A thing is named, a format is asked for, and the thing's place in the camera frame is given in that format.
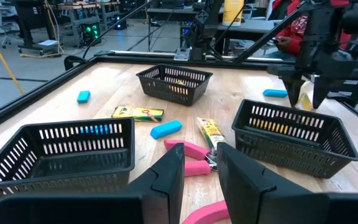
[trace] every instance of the floor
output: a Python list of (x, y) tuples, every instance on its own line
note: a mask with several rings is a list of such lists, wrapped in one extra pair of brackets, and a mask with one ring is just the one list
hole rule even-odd
[[(138, 41), (148, 34), (147, 25), (138, 20), (129, 21), (129, 24), (131, 26), (128, 27), (128, 29), (109, 31), (103, 37), (102, 44), (98, 44), (91, 48), (88, 52), (88, 57), (92, 57), (93, 54), (102, 50), (128, 50), (129, 48), (132, 48), (132, 51), (147, 51), (147, 39), (133, 47), (134, 44), (138, 43)], [(68, 30), (65, 30), (64, 28), (61, 28), (61, 30), (62, 33), (68, 32)], [(35, 41), (47, 39), (45, 30), (34, 30), (32, 34)], [(178, 35), (179, 25), (175, 23), (167, 24), (154, 34), (154, 38), (152, 39), (152, 51), (174, 51), (180, 44)], [(72, 43), (72, 36), (62, 36), (62, 42), (68, 49), (65, 51), (66, 54), (82, 55), (81, 49), (74, 49), (73, 46), (70, 46), (70, 43)], [(0, 51), (13, 74), (20, 80), (19, 84), (25, 92), (33, 90), (47, 80), (51, 80), (64, 72), (64, 57), (43, 59), (22, 58), (19, 56), (16, 47), (16, 45), (20, 43), (19, 40), (13, 40), (12, 45), (8, 45), (6, 49), (0, 48)], [(37, 52), (24, 53), (37, 55)], [(262, 51), (255, 53), (256, 56), (261, 54)], [(0, 107), (20, 96), (13, 81), (6, 80), (6, 78), (9, 78), (9, 74), (0, 61)]]

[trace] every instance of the pink plastic handle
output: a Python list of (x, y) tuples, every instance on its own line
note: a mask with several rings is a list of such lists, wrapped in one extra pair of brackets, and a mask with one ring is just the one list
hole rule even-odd
[(185, 162), (185, 177), (206, 175), (211, 173), (211, 168), (206, 161)]
[(216, 202), (192, 212), (183, 224), (210, 224), (230, 218), (226, 202)]
[(182, 140), (164, 140), (164, 146), (166, 150), (171, 149), (177, 143), (185, 144), (185, 155), (195, 158), (197, 160), (204, 160), (205, 156), (211, 151), (207, 150), (201, 146), (197, 146), (193, 143), (182, 141)]

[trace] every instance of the yellow cable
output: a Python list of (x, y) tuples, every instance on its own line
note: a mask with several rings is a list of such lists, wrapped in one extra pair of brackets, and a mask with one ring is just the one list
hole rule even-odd
[(11, 76), (11, 78), (12, 78), (13, 82), (15, 83), (17, 89), (19, 89), (20, 94), (23, 95), (24, 91), (23, 91), (22, 87), (20, 86), (19, 82), (17, 82), (16, 77), (13, 75), (11, 69), (7, 65), (7, 63), (6, 63), (5, 59), (4, 59), (4, 57), (2, 56), (1, 52), (0, 52), (0, 60), (4, 64), (5, 69), (7, 70), (8, 74)]
[[(50, 16), (50, 10), (52, 10), (52, 8), (50, 7), (50, 4), (49, 4), (49, 2), (47, 0), (45, 0), (45, 5), (48, 7), (47, 11), (48, 11), (49, 21), (50, 21), (50, 24), (52, 25), (52, 28), (53, 28), (53, 34), (55, 35), (55, 38), (57, 39), (57, 33), (56, 33), (55, 24), (52, 22), (52, 17)], [(57, 40), (57, 44), (58, 44), (58, 47), (60, 48), (60, 50), (62, 51), (60, 53), (41, 55), (41, 56), (20, 54), (20, 56), (21, 57), (31, 57), (31, 58), (47, 58), (47, 57), (60, 56), (60, 55), (64, 54), (65, 51), (63, 50), (62, 46), (60, 45), (59, 40)]]

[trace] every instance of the black plastic basket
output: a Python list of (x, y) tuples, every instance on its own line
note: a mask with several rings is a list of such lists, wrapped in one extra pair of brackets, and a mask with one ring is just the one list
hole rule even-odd
[(191, 106), (205, 93), (212, 73), (156, 65), (136, 75), (146, 95)]
[(333, 116), (243, 100), (232, 129), (237, 150), (316, 177), (330, 178), (358, 161), (342, 121)]
[(135, 166), (134, 133), (133, 118), (25, 125), (0, 150), (0, 198), (116, 192)]

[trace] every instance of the yellow pole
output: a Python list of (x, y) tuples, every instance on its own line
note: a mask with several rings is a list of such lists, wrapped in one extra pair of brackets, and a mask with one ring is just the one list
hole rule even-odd
[(22, 87), (20, 86), (19, 82), (17, 82), (16, 77), (13, 75), (11, 69), (10, 69), (9, 66), (7, 65), (7, 63), (6, 63), (5, 59), (4, 59), (4, 57), (2, 56), (1, 52), (0, 52), (0, 60), (1, 60), (1, 62), (4, 64), (5, 69), (7, 70), (9, 76), (11, 76), (11, 78), (12, 78), (13, 82), (15, 83), (17, 89), (19, 89), (20, 94), (23, 95), (23, 94), (24, 94), (24, 91), (23, 91)]

